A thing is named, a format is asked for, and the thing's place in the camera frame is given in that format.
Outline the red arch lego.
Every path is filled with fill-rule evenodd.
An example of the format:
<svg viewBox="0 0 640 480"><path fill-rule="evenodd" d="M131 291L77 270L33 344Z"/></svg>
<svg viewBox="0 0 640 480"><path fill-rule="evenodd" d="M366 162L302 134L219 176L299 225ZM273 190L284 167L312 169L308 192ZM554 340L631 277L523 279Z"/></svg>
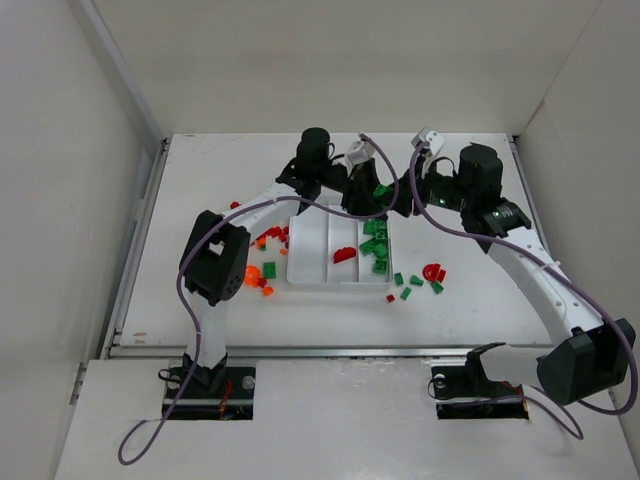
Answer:
<svg viewBox="0 0 640 480"><path fill-rule="evenodd" d="M354 247L343 247L334 252L333 263L339 264L356 256L357 250Z"/></svg>

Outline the red green lego tower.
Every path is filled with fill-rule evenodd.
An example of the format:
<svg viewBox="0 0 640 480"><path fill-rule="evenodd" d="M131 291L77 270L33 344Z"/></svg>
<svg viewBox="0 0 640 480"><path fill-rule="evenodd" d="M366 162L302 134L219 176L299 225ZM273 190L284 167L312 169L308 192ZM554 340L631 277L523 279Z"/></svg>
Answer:
<svg viewBox="0 0 640 480"><path fill-rule="evenodd" d="M374 189L373 196L374 196L375 198L379 198L379 197L382 197L382 196L384 196L384 195L386 195L386 194L388 194L388 193L391 193L392 191L393 191L393 188L392 188L392 187L387 186L387 185L379 184L379 185Z"/></svg>

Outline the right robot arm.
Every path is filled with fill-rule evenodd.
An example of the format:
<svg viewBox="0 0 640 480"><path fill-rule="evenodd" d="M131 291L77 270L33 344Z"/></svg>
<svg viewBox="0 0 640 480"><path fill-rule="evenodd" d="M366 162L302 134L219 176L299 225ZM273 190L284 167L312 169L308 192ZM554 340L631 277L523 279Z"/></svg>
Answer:
<svg viewBox="0 0 640 480"><path fill-rule="evenodd" d="M476 241L503 269L553 344L546 353L503 342L476 348L463 365L437 370L445 398L497 398L500 389L516 383L541 389L558 405L587 406L588 397L628 380L628 399L613 412L629 412L639 396L633 327L624 318L613 319L553 261L524 211L503 197L503 164L493 148L469 144L460 151L457 170L442 175L433 145L431 140L414 143L406 173L410 207L444 233L451 228L427 214L427 206L459 213L463 228L454 236Z"/></svg>

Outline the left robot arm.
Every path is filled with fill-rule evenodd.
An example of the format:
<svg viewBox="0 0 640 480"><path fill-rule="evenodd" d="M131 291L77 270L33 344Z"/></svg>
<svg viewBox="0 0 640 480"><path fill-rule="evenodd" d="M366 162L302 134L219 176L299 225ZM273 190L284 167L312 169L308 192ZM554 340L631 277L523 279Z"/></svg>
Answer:
<svg viewBox="0 0 640 480"><path fill-rule="evenodd" d="M201 320L194 304L208 307L230 300L244 281L250 244L270 227L316 207L322 189L342 196L340 216L358 220L385 217L399 196L399 185L381 186L373 157L382 151L360 135L341 156L333 158L329 133L305 130L295 156L267 190L222 214L201 212L192 228L176 279L179 299L194 326L194 339L182 360L182 385L206 394L222 384L227 361L226 323Z"/></svg>

